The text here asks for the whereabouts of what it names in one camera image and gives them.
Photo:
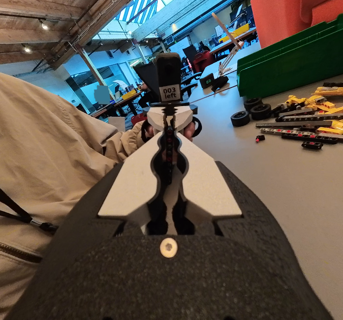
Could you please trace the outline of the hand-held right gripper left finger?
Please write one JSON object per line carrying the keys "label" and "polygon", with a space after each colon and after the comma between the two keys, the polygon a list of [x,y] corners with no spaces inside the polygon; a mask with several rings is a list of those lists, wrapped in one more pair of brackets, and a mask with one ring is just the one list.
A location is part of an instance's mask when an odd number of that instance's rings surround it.
{"label": "hand-held right gripper left finger", "polygon": [[146,227],[150,235],[167,233],[164,139],[163,132],[157,133],[124,161],[98,211],[99,218],[135,223]]}

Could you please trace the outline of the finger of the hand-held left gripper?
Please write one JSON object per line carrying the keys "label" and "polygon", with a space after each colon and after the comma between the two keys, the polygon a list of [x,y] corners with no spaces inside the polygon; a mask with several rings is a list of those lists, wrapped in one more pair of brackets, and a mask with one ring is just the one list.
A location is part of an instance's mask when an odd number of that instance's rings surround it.
{"label": "finger of the hand-held left gripper", "polygon": [[164,132],[166,127],[165,107],[150,107],[148,123],[152,126],[154,133]]}
{"label": "finger of the hand-held left gripper", "polygon": [[193,111],[190,107],[174,107],[172,126],[176,132],[182,131],[192,122]]}

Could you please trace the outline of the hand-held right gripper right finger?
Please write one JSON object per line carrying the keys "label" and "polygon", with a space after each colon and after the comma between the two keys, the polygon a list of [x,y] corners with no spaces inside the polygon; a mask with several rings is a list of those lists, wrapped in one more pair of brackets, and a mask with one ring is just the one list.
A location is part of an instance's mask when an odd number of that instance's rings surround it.
{"label": "hand-held right gripper right finger", "polygon": [[242,210],[218,164],[207,153],[177,134],[177,201],[172,219],[178,235],[192,235],[201,225],[242,217]]}

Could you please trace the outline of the black toy beam red pins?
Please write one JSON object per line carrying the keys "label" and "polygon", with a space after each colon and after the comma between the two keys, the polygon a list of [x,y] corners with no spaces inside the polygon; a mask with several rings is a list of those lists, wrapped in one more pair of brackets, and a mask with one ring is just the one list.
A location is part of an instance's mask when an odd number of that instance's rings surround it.
{"label": "black toy beam red pins", "polygon": [[162,179],[166,185],[170,185],[173,178],[173,169],[177,163],[175,130],[172,125],[166,126],[162,139],[164,144],[162,152]]}

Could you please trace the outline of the grey desk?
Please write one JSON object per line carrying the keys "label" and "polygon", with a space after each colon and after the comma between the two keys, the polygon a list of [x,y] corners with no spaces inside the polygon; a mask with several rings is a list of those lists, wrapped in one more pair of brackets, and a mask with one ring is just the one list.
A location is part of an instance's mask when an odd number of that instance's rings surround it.
{"label": "grey desk", "polygon": [[233,127],[244,110],[237,87],[197,100],[201,134],[194,142],[221,161],[277,219],[313,290],[342,319],[342,144],[306,150],[301,142],[260,133],[255,121]]}

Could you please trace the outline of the person's left hand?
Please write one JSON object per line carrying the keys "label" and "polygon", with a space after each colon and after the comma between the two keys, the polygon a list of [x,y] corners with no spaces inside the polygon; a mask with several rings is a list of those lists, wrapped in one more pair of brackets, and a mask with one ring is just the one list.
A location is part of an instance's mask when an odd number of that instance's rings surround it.
{"label": "person's left hand", "polygon": [[193,142],[193,135],[195,133],[195,123],[190,122],[184,129],[183,129],[183,136],[187,138],[190,142]]}

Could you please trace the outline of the black tilted panel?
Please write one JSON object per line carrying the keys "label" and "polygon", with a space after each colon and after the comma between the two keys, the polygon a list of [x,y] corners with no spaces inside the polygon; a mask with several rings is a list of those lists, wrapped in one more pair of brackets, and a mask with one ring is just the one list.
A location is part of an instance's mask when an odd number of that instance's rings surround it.
{"label": "black tilted panel", "polygon": [[157,68],[153,62],[132,67],[139,78],[150,88],[158,88]]}

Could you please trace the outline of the black office chair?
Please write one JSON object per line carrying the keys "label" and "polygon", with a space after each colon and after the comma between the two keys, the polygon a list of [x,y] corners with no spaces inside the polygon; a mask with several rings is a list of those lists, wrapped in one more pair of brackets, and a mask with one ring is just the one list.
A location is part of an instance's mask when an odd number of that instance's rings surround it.
{"label": "black office chair", "polygon": [[198,81],[202,75],[202,72],[198,72],[192,75],[189,75],[181,80],[181,96],[187,93],[188,97],[191,96],[192,88],[198,85]]}

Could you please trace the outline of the white table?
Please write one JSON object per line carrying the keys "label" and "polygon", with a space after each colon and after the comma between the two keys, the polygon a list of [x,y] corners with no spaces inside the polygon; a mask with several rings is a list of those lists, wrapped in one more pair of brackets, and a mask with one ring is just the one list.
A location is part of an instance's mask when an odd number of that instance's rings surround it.
{"label": "white table", "polygon": [[260,42],[254,42],[250,46],[239,50],[230,60],[228,67],[230,70],[225,74],[228,77],[228,82],[220,89],[212,91],[211,87],[203,89],[200,82],[198,86],[192,89],[191,96],[188,99],[189,103],[195,103],[197,100],[208,96],[224,96],[226,91],[237,87],[237,62],[239,59],[244,58],[252,53],[255,53],[261,49]]}

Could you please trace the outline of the red office chair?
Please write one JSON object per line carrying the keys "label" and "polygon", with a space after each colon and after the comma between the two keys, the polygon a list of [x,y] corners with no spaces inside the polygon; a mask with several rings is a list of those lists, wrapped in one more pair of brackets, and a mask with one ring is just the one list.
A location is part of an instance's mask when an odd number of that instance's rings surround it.
{"label": "red office chair", "polygon": [[209,65],[215,63],[215,56],[210,51],[204,51],[195,55],[192,67],[196,73],[203,72]]}

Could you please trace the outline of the black box green display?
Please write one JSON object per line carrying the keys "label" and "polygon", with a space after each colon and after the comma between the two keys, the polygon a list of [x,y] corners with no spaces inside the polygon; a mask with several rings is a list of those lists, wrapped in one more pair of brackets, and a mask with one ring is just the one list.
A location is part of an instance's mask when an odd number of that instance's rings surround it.
{"label": "black box green display", "polygon": [[210,73],[208,75],[206,75],[205,77],[201,77],[199,79],[200,85],[202,87],[202,89],[206,89],[208,87],[211,87],[213,85],[215,78],[213,73]]}

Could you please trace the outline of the black toy tire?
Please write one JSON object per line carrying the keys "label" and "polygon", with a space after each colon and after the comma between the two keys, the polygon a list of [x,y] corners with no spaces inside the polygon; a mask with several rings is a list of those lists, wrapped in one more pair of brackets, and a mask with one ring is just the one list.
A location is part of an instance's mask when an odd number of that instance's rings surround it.
{"label": "black toy tire", "polygon": [[230,119],[234,127],[241,127],[247,125],[250,122],[250,114],[246,110],[240,111],[233,114]]}
{"label": "black toy tire", "polygon": [[251,109],[257,105],[263,104],[262,98],[250,98],[243,102],[244,108],[248,113],[251,113]]}
{"label": "black toy tire", "polygon": [[269,119],[272,115],[271,105],[267,103],[256,105],[251,108],[250,114],[255,121]]}

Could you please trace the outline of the person's beige jacket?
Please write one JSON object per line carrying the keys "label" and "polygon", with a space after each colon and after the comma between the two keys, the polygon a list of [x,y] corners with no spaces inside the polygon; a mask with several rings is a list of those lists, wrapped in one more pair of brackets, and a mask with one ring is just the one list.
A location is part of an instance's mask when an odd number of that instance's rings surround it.
{"label": "person's beige jacket", "polygon": [[[60,225],[116,163],[104,156],[119,131],[62,97],[1,73],[1,189],[34,220]],[[1,216],[1,319],[17,303],[52,240]]]}

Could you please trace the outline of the dark green bin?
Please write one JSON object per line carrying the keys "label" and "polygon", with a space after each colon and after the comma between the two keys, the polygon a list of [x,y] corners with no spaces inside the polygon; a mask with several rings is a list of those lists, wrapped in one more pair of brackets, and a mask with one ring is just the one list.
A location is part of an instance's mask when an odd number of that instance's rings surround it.
{"label": "dark green bin", "polygon": [[264,98],[343,73],[343,15],[237,61],[240,97]]}

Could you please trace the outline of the yellow toy car section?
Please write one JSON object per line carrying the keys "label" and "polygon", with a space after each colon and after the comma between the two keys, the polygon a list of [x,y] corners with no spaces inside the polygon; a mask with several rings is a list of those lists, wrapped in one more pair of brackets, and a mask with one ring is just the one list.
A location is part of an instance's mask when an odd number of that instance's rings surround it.
{"label": "yellow toy car section", "polygon": [[330,101],[342,101],[342,95],[342,82],[325,82],[307,98],[289,95],[284,103],[271,108],[271,117],[259,120],[256,128],[261,135],[300,141],[307,150],[320,151],[324,145],[342,144],[343,107]]}

